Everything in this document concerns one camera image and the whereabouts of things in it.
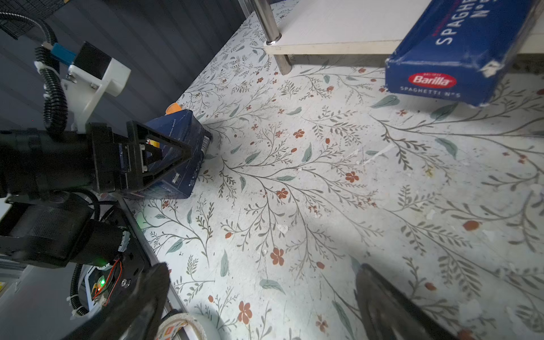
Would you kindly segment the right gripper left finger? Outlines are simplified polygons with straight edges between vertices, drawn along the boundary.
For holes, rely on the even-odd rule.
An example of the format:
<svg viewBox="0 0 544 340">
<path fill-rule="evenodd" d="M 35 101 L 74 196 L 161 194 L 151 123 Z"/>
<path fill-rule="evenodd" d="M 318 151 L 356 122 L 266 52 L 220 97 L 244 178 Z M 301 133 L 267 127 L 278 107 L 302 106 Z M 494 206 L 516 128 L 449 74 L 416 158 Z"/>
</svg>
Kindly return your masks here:
<svg viewBox="0 0 544 340">
<path fill-rule="evenodd" d="M 112 305 L 65 336 L 66 339 L 154 339 L 170 288 L 169 270 L 158 263 L 140 273 L 136 284 Z"/>
</svg>

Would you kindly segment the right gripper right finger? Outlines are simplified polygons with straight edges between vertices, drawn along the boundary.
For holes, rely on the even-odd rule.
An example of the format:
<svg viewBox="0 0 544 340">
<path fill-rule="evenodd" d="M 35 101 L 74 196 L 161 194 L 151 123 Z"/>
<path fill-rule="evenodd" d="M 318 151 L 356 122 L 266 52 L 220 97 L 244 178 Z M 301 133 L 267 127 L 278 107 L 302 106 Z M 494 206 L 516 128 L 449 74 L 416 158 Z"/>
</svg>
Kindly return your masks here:
<svg viewBox="0 0 544 340">
<path fill-rule="evenodd" d="M 369 339 L 455 339 L 369 264 L 356 275 L 356 300 Z"/>
</svg>

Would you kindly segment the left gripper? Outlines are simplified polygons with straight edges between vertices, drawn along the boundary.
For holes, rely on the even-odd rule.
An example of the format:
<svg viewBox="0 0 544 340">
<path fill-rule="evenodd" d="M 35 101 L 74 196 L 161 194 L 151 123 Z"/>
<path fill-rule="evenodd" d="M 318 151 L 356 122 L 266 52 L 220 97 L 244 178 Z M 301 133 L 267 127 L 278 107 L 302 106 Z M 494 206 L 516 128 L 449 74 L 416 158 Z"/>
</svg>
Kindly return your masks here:
<svg viewBox="0 0 544 340">
<path fill-rule="evenodd" d="M 115 190 L 123 136 L 103 123 L 87 133 L 45 130 L 1 131 L 1 197 L 41 195 L 71 188 Z M 136 121 L 127 122 L 126 191 L 140 191 L 163 179 L 193 156 L 191 146 Z"/>
</svg>

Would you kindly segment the blue Barilla spaghetti box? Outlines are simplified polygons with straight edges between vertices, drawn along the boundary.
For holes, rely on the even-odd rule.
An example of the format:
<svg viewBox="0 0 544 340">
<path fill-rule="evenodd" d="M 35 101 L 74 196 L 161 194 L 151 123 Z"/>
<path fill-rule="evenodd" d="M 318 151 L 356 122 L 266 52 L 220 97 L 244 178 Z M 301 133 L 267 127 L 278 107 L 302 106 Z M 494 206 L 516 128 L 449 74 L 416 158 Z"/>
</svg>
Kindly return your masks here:
<svg viewBox="0 0 544 340">
<path fill-rule="evenodd" d="M 542 1 L 432 1 L 385 63 L 389 92 L 485 106 Z"/>
</svg>

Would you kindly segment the blue Barilla pasta box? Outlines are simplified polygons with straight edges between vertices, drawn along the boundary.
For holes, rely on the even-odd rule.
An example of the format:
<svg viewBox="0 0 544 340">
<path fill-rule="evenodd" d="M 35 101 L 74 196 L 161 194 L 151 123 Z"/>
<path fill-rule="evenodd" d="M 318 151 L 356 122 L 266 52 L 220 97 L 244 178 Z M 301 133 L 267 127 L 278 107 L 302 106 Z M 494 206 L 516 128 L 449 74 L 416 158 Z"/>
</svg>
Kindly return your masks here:
<svg viewBox="0 0 544 340">
<path fill-rule="evenodd" d="M 161 150 L 162 159 L 151 164 L 150 171 L 167 168 L 167 172 L 146 188 L 126 194 L 131 199 L 187 199 L 191 196 L 198 173 L 213 136 L 188 109 L 167 114 L 145 123 L 145 126 L 189 148 L 178 147 L 148 139 L 147 143 Z"/>
</svg>

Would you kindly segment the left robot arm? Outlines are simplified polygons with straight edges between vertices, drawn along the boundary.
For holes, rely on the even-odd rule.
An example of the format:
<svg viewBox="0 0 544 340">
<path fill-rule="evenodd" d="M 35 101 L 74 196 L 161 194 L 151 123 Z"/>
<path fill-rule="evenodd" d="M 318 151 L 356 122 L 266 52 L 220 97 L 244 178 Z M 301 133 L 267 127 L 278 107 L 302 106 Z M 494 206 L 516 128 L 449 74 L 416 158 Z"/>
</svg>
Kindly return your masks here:
<svg viewBox="0 0 544 340">
<path fill-rule="evenodd" d="M 183 140 L 136 121 L 119 135 L 91 116 L 106 94 L 126 87 L 130 69 L 90 43 L 78 53 L 63 48 L 42 19 L 3 11 L 4 21 L 38 27 L 44 40 L 35 49 L 35 68 L 44 87 L 44 129 L 1 133 L 1 253 L 12 261 L 75 271 L 69 293 L 72 312 L 89 306 L 79 296 L 84 266 L 108 269 L 90 287 L 91 301 L 110 302 L 123 277 L 131 233 L 108 224 L 102 193 L 132 194 L 162 180 L 189 161 L 195 149 Z"/>
</svg>

